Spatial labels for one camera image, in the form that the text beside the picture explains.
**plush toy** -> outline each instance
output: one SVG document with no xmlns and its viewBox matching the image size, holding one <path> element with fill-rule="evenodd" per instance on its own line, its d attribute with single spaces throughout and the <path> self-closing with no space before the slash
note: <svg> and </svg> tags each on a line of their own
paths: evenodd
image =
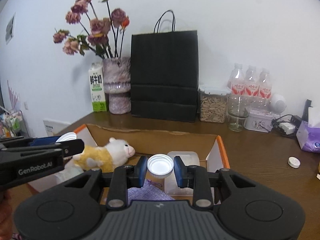
<svg viewBox="0 0 320 240">
<path fill-rule="evenodd" d="M 105 147 L 86 145 L 82 153 L 74 155 L 75 165 L 83 170 L 101 169 L 103 173 L 113 172 L 116 167 L 125 164 L 135 150 L 124 140 L 109 139 Z"/>
</svg>

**cardboard flap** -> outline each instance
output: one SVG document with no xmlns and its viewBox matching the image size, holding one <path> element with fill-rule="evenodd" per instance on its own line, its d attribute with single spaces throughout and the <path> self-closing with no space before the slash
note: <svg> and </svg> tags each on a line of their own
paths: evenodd
<svg viewBox="0 0 320 240">
<path fill-rule="evenodd" d="M 92 124 L 87 127 L 98 146 L 106 145 L 109 138 L 114 137 L 126 140 L 137 153 L 154 155 L 171 151 L 193 151 L 200 160 L 205 160 L 217 137 L 187 132 L 102 128 Z"/>
</svg>

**table surface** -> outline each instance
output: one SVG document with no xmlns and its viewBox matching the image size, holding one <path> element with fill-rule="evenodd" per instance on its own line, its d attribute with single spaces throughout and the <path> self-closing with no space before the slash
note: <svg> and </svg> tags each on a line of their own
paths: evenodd
<svg viewBox="0 0 320 240">
<path fill-rule="evenodd" d="M 226 124 L 175 122 L 106 112 L 91 113 L 70 125 L 61 134 L 73 131 L 84 123 L 101 127 L 220 135 L 231 169 L 300 203 L 306 213 L 306 222 L 299 240 L 320 239 L 320 181 L 316 178 L 320 154 L 303 152 L 294 139 L 281 137 L 273 132 L 233 132 Z M 300 160 L 298 169 L 288 165 L 287 161 L 291 156 Z"/>
</svg>

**white bottle cap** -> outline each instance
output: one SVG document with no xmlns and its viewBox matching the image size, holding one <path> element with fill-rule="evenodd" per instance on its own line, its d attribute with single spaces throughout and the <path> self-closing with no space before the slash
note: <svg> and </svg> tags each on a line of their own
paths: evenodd
<svg viewBox="0 0 320 240">
<path fill-rule="evenodd" d="M 235 68 L 242 68 L 242 64 L 235 63 Z"/>
<path fill-rule="evenodd" d="M 257 70 L 257 67 L 249 65 L 248 69 Z"/>
<path fill-rule="evenodd" d="M 148 159 L 147 168 L 153 177 L 164 179 L 173 170 L 173 160 L 164 154 L 156 154 Z"/>
<path fill-rule="evenodd" d="M 65 141 L 71 141 L 75 140 L 77 138 L 77 134 L 74 132 L 68 132 L 64 135 L 60 136 L 56 142 L 65 142 Z"/>
<path fill-rule="evenodd" d="M 270 73 L 270 71 L 269 71 L 268 69 L 266 69 L 266 68 L 263 68 L 263 69 L 262 69 L 262 72 L 268 73 L 268 74 Z"/>
<path fill-rule="evenodd" d="M 288 159 L 288 164 L 289 164 L 291 167 L 293 167 L 293 168 L 298 168 L 298 167 L 300 167 L 300 161 L 299 161 L 297 158 L 295 158 L 295 157 L 290 157 L 290 158 Z"/>
</svg>

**small round lid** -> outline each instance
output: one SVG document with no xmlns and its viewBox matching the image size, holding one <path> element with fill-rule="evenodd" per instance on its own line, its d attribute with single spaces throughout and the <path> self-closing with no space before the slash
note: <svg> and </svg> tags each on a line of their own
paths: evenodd
<svg viewBox="0 0 320 240">
<path fill-rule="evenodd" d="M 297 158 L 295 158 L 295 157 L 290 157 L 290 158 L 288 159 L 288 164 L 289 164 L 291 167 L 293 167 L 293 168 L 298 168 L 298 167 L 300 167 L 300 161 L 299 161 Z"/>
<path fill-rule="evenodd" d="M 68 132 L 64 135 L 60 136 L 56 142 L 65 142 L 65 141 L 71 141 L 75 140 L 77 138 L 77 134 L 74 132 Z"/>
<path fill-rule="evenodd" d="M 173 170 L 173 160 L 168 155 L 156 154 L 148 159 L 147 168 L 156 176 L 169 176 Z"/>
</svg>

